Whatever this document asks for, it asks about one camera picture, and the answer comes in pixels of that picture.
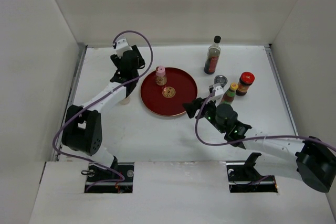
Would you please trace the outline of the pink-lid spice shaker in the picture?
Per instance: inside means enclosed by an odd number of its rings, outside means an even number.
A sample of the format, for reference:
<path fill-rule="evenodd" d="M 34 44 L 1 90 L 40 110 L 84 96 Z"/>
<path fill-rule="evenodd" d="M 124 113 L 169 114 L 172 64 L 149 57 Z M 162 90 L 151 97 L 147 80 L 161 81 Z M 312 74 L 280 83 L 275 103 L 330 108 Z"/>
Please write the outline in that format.
<path fill-rule="evenodd" d="M 163 66 L 157 66 L 155 70 L 155 83 L 164 86 L 167 83 L 166 71 Z"/>

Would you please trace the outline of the yellow-lid spice shaker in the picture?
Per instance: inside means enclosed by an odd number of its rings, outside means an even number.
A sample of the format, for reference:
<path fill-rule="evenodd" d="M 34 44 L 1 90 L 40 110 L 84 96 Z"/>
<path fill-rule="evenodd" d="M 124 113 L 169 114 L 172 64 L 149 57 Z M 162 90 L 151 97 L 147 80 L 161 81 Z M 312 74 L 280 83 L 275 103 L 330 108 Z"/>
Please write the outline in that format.
<path fill-rule="evenodd" d="M 127 97 L 127 98 L 123 99 L 122 101 L 120 101 L 120 104 L 121 105 L 127 105 L 130 102 L 130 100 L 131 100 L 131 98 Z"/>

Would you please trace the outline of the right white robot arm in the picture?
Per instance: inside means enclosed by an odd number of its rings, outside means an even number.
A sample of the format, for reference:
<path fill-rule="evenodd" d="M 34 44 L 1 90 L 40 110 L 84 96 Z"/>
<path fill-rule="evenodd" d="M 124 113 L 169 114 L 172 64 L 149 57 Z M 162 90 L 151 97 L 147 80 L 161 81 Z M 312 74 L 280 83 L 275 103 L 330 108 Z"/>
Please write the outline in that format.
<path fill-rule="evenodd" d="M 321 193 L 329 192 L 335 179 L 335 147 L 316 137 L 268 135 L 238 120 L 229 104 L 217 105 L 210 97 L 184 103 L 189 118 L 205 118 L 224 135 L 219 146 L 232 146 L 253 153 L 245 161 L 244 175 L 257 179 L 266 175 L 297 179 Z"/>

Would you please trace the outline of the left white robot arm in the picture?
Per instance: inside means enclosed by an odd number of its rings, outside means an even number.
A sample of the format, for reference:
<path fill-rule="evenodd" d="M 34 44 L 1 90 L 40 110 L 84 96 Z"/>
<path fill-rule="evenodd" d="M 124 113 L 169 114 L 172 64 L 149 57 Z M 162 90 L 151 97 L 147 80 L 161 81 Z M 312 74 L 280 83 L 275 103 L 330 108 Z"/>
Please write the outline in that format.
<path fill-rule="evenodd" d="M 70 157 L 89 161 L 100 168 L 100 175 L 106 181 L 113 181 L 118 175 L 115 166 L 116 157 L 102 146 L 102 112 L 111 109 L 127 99 L 137 86 L 139 70 L 145 67 L 145 61 L 136 45 L 123 42 L 115 45 L 116 53 L 111 56 L 117 70 L 109 84 L 93 99 L 82 105 L 71 105 L 66 112 L 66 121 L 62 127 L 62 145 L 80 152 Z"/>

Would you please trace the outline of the round red lacquer tray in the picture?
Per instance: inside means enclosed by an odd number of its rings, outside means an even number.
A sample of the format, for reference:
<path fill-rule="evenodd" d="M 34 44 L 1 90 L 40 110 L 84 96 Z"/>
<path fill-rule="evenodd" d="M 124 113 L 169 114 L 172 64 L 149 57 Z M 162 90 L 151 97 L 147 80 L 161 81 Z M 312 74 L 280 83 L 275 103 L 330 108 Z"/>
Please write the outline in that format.
<path fill-rule="evenodd" d="M 182 104 L 197 98 L 197 84 L 194 78 L 179 68 L 166 68 L 167 83 L 156 84 L 155 71 L 142 81 L 140 97 L 144 106 L 160 116 L 178 116 L 185 113 Z"/>

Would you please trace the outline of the green-label sauce bottle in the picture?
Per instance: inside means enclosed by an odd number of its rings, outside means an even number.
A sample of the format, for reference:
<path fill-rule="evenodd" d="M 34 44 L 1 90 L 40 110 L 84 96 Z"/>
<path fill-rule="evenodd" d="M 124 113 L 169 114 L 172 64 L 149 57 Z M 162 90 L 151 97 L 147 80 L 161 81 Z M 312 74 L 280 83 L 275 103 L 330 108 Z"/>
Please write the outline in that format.
<path fill-rule="evenodd" d="M 224 93 L 220 103 L 231 105 L 232 102 L 234 101 L 237 89 L 238 89 L 238 84 L 234 82 L 231 83 L 228 90 Z"/>

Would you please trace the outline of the grey-lid pepper grinder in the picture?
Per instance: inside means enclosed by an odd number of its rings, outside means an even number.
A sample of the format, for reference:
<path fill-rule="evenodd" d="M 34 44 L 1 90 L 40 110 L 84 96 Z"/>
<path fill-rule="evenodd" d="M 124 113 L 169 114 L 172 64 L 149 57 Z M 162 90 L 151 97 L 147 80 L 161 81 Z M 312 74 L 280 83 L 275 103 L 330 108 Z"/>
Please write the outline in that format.
<path fill-rule="evenodd" d="M 222 87 L 223 87 L 223 90 L 224 90 L 224 93 L 225 93 L 225 89 L 224 89 L 224 87 L 225 87 L 225 85 L 227 84 L 227 82 L 228 82 L 228 80 L 227 80 L 227 78 L 224 76 L 224 75 L 217 75 L 217 76 L 215 76 L 215 78 L 214 78 L 214 83 L 213 84 L 215 84 L 215 83 L 221 83 L 221 85 L 222 85 Z"/>

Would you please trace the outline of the dark soy sauce bottle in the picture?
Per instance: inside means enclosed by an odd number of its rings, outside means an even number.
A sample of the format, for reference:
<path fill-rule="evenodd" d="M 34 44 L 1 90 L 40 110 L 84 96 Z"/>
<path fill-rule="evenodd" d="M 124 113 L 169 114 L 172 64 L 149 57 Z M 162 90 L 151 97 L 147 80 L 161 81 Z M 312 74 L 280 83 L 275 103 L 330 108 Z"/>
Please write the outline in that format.
<path fill-rule="evenodd" d="M 205 61 L 204 72 L 206 74 L 213 74 L 216 70 L 216 66 L 221 55 L 221 48 L 219 43 L 221 42 L 221 36 L 215 36 L 213 44 L 209 46 L 207 51 L 207 59 Z"/>

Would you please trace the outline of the red-lid chili sauce jar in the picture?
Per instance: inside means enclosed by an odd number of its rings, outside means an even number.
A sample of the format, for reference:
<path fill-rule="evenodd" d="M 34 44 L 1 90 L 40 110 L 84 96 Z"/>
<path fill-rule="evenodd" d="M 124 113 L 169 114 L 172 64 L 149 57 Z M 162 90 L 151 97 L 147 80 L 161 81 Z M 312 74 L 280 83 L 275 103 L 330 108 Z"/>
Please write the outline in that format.
<path fill-rule="evenodd" d="M 254 83 L 255 76 L 251 72 L 243 72 L 240 75 L 236 95 L 244 96 L 247 94 L 249 87 Z"/>

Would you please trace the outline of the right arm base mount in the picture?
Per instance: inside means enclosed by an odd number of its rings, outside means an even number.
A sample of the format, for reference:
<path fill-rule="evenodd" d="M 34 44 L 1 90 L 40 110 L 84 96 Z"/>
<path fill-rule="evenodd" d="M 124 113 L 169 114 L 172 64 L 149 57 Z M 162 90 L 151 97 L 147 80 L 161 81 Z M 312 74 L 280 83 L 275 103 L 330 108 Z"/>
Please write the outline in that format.
<path fill-rule="evenodd" d="M 261 175 L 255 169 L 261 153 L 251 153 L 245 161 L 226 162 L 229 191 L 231 193 L 277 193 L 273 175 Z"/>

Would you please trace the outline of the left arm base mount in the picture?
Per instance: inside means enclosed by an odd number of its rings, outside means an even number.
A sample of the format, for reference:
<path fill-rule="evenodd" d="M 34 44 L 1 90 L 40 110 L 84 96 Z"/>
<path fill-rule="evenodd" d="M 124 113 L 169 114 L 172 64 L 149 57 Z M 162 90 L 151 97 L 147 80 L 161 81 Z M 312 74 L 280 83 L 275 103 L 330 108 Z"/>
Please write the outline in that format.
<path fill-rule="evenodd" d="M 133 192 L 134 163 L 118 163 L 114 168 L 124 176 L 121 177 L 109 170 L 89 164 L 81 175 L 86 177 L 85 190 L 87 194 L 129 194 Z"/>

